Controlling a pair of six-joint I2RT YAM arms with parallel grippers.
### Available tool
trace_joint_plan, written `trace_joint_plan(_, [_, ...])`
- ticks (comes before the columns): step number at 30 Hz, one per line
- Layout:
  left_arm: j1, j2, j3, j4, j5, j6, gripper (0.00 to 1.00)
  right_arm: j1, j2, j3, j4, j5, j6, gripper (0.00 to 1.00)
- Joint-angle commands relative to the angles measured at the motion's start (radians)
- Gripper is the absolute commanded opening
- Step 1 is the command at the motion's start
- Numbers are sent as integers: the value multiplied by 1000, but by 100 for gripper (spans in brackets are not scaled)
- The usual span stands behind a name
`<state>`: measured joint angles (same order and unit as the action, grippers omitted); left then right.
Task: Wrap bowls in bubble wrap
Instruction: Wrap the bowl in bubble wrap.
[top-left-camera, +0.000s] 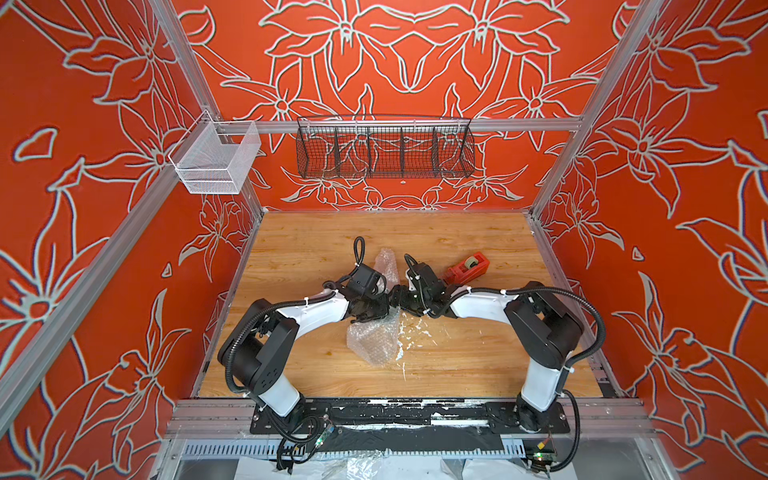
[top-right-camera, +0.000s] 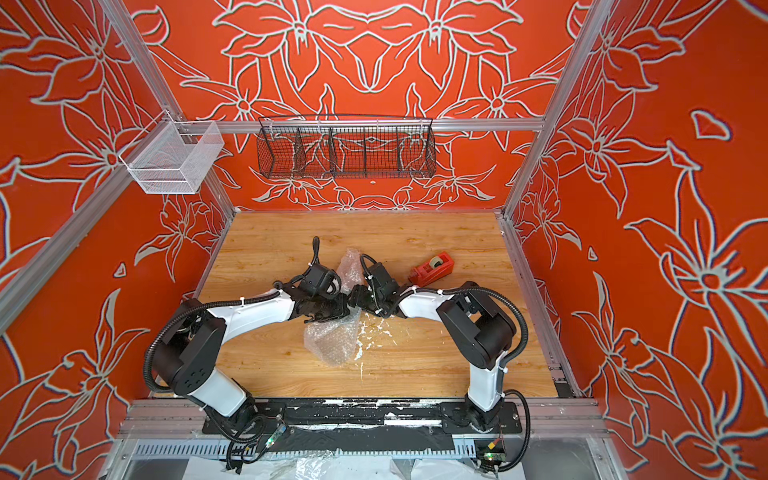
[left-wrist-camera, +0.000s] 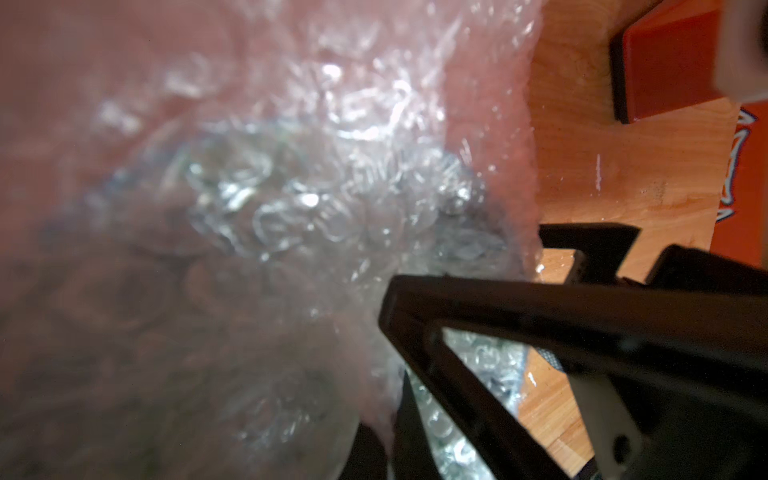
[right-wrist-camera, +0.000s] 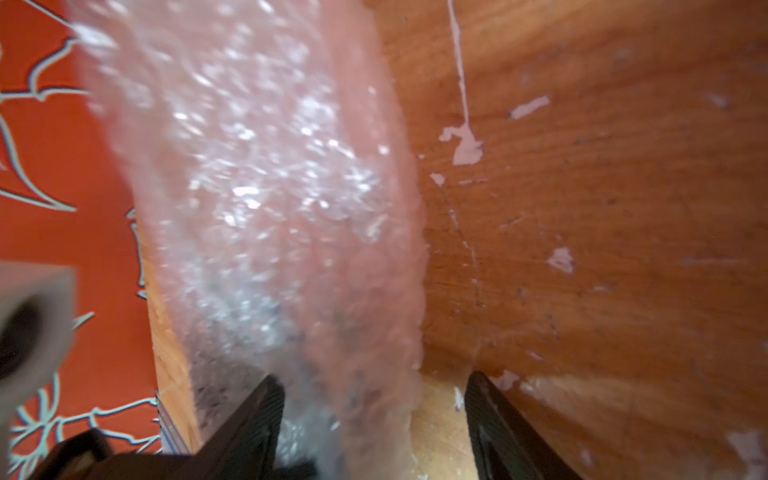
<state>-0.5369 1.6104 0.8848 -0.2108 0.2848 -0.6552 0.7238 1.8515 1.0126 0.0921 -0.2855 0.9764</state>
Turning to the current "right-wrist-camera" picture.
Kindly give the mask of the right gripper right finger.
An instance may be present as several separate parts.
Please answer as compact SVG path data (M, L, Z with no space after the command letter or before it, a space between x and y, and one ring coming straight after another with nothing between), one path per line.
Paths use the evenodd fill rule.
M484 373L469 376L464 408L479 480L579 477Z

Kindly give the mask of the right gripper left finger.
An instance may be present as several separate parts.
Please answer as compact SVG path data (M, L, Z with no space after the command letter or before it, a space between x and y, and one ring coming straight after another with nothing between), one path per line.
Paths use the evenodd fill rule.
M179 470L183 480L274 479L285 391L267 376Z

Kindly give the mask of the clear bubble wrap sheet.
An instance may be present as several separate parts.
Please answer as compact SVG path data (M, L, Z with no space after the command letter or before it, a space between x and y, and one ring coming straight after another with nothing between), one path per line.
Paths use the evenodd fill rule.
M283 463L409 479L425 314L416 162L360 1L71 1L213 433L266 376Z

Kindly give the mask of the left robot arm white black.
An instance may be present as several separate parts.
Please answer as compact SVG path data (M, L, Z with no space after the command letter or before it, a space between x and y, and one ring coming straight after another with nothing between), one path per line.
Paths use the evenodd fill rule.
M1 425L51 381L69 355L77 294L73 268L1 263Z

